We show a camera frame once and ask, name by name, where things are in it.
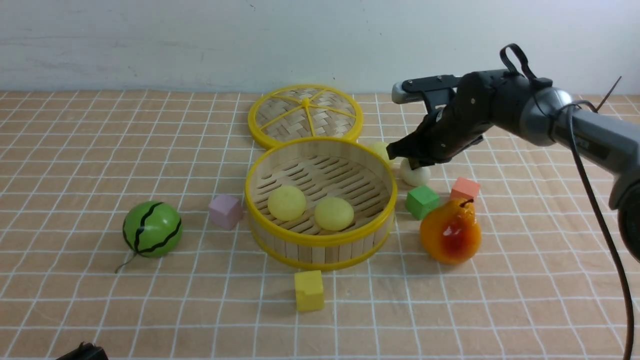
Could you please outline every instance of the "toy watermelon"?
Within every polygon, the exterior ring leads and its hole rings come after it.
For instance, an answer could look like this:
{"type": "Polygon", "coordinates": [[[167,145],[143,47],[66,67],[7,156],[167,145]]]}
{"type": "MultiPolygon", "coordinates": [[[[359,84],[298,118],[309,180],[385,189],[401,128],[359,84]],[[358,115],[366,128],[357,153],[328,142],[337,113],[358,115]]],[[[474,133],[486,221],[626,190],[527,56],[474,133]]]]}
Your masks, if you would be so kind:
{"type": "Polygon", "coordinates": [[[122,235],[135,255],[160,258],[182,237],[182,218],[169,204],[147,201],[131,209],[122,223],[122,235]]]}

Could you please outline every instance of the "white egg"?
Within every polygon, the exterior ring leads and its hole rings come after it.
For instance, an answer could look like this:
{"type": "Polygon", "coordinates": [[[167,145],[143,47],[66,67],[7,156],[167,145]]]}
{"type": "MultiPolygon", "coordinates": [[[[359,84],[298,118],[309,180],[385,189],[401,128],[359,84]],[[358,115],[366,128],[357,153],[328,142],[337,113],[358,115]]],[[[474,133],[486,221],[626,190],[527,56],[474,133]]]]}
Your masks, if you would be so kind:
{"type": "Polygon", "coordinates": [[[403,159],[400,162],[400,177],[410,186],[418,187],[427,184],[431,177],[431,171],[428,167],[421,167],[411,170],[409,160],[403,159]]]}

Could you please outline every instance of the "pear stem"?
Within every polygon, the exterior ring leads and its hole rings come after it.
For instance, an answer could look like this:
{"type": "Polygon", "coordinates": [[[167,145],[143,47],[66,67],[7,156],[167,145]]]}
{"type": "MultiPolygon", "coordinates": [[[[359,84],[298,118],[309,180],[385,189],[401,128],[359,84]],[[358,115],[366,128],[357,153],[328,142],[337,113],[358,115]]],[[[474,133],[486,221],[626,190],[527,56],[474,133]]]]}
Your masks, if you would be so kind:
{"type": "Polygon", "coordinates": [[[460,207],[461,207],[461,208],[464,208],[464,207],[465,207],[465,205],[467,205],[468,203],[473,202],[473,201],[474,201],[473,199],[469,199],[469,200],[467,200],[467,201],[463,202],[462,204],[460,204],[460,207]]]}

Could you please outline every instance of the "steamer basket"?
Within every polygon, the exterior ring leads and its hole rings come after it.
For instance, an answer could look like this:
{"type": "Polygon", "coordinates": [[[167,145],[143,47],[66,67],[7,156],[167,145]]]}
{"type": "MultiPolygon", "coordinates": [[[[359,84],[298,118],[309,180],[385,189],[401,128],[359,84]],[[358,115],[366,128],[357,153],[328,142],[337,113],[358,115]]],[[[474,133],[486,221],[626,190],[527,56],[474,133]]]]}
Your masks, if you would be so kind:
{"type": "Polygon", "coordinates": [[[305,270],[338,270],[360,263],[382,247],[394,225],[397,185],[389,165],[355,142],[330,137],[300,138],[268,150],[252,166],[245,188],[249,225],[270,256],[305,270]],[[275,220],[269,194],[297,186],[307,198],[304,214],[275,220]],[[319,228],[314,208],[325,196],[347,200],[354,221],[343,231],[319,228]]]}
{"type": "Polygon", "coordinates": [[[355,141],[362,131],[360,105],[323,85],[294,85],[266,94],[247,117],[253,139],[265,149],[299,138],[333,137],[355,141]]]}

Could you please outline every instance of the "yellow plastic rim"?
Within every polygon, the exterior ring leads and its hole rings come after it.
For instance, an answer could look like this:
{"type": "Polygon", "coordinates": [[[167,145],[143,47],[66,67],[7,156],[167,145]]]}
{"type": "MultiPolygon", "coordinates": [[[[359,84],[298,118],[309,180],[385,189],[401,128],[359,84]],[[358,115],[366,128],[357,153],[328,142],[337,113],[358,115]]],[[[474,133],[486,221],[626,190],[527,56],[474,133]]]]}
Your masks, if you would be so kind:
{"type": "Polygon", "coordinates": [[[371,250],[365,252],[364,254],[358,256],[357,258],[353,258],[353,259],[349,259],[347,261],[340,261],[338,263],[330,263],[330,264],[313,264],[313,263],[303,263],[301,261],[296,261],[293,259],[289,259],[289,258],[285,258],[284,256],[278,254],[277,252],[273,251],[273,249],[271,249],[270,247],[268,247],[264,241],[262,241],[262,239],[260,238],[260,236],[254,231],[253,226],[251,226],[251,224],[249,225],[249,228],[251,229],[251,234],[253,235],[253,239],[255,240],[255,242],[258,244],[258,246],[267,253],[267,255],[271,256],[272,258],[278,260],[279,262],[285,264],[285,265],[289,265],[293,268],[299,268],[299,269],[304,269],[304,270],[320,270],[320,271],[335,271],[335,270],[342,270],[345,268],[350,268],[354,265],[357,265],[363,261],[365,261],[366,259],[369,259],[371,256],[375,255],[375,253],[378,252],[378,250],[380,250],[380,248],[382,248],[382,246],[384,246],[384,244],[387,242],[387,239],[389,237],[389,234],[391,233],[391,230],[389,230],[385,237],[382,238],[382,240],[376,244],[376,246],[374,246],[371,250]]]}
{"type": "MultiPolygon", "coordinates": [[[[331,91],[334,92],[340,96],[342,96],[343,98],[345,98],[350,105],[353,107],[353,110],[356,112],[355,115],[351,115],[349,114],[350,117],[354,118],[354,122],[353,122],[353,126],[351,127],[351,129],[341,138],[345,139],[345,140],[351,140],[351,141],[355,141],[358,139],[358,137],[360,136],[360,133],[362,132],[362,123],[364,121],[364,116],[362,113],[362,108],[360,107],[360,105],[348,94],[341,92],[340,90],[336,89],[336,88],[332,88],[330,86],[324,86],[324,85],[315,85],[315,84],[300,84],[300,85],[292,85],[292,86],[287,86],[278,90],[275,90],[273,92],[270,92],[268,94],[266,94],[265,96],[261,97],[260,99],[258,99],[258,101],[256,101],[251,109],[249,110],[249,115],[248,115],[248,124],[249,124],[249,131],[251,132],[251,135],[253,136],[253,139],[255,140],[255,142],[257,142],[260,146],[262,146],[265,149],[271,149],[273,147],[276,147],[278,145],[282,145],[282,142],[279,142],[278,140],[275,140],[274,138],[267,136],[264,132],[262,132],[262,127],[258,125],[258,123],[255,120],[255,116],[258,112],[258,109],[262,106],[262,104],[267,101],[267,99],[270,99],[272,97],[277,97],[279,93],[281,92],[286,92],[289,90],[294,90],[294,89],[298,89],[298,88],[317,88],[320,89],[320,91],[315,94],[313,98],[317,97],[318,95],[322,94],[325,91],[331,91]]],[[[306,105],[304,104],[303,101],[299,101],[297,99],[287,99],[289,101],[294,101],[297,102],[298,104],[300,104],[299,108],[304,108],[307,111],[307,118],[310,122],[309,124],[309,128],[310,131],[312,133],[312,136],[316,136],[314,133],[314,127],[311,124],[311,116],[309,115],[309,107],[312,108],[322,108],[322,106],[315,106],[315,105],[311,105],[308,102],[306,103],[306,105]]],[[[336,111],[335,109],[331,109],[328,108],[327,110],[329,111],[336,111]]]]}
{"type": "Polygon", "coordinates": [[[252,166],[247,174],[246,181],[244,183],[244,200],[246,203],[246,207],[251,214],[251,216],[262,226],[266,231],[274,234],[275,236],[291,243],[295,243],[298,245],[316,247],[316,246],[336,246],[336,245],[344,245],[347,243],[354,242],[355,240],[359,240],[361,238],[366,237],[367,235],[372,234],[376,230],[378,230],[382,225],[384,225],[385,221],[389,216],[392,216],[394,210],[396,208],[396,200],[398,196],[398,189],[396,184],[396,179],[394,177],[394,173],[391,170],[389,164],[382,160],[375,152],[370,150],[369,148],[360,145],[359,143],[352,142],[346,140],[344,138],[330,138],[330,137],[317,137],[317,138],[300,138],[295,139],[290,142],[281,144],[277,147],[272,147],[267,150],[252,166]],[[253,203],[253,198],[251,196],[251,178],[255,173],[255,169],[271,154],[275,151],[286,148],[290,145],[294,145],[296,143],[303,142],[317,142],[317,141],[327,141],[327,142],[341,142],[348,143],[352,146],[358,147],[359,149],[368,152],[373,155],[376,159],[380,161],[387,170],[387,176],[391,178],[391,194],[389,203],[385,206],[382,212],[376,216],[375,219],[371,220],[369,223],[359,227],[358,229],[354,229],[351,231],[347,231],[346,233],[336,233],[331,235],[309,235],[309,234],[298,234],[291,230],[284,229],[271,221],[269,221],[266,217],[260,213],[258,208],[253,203]]]}

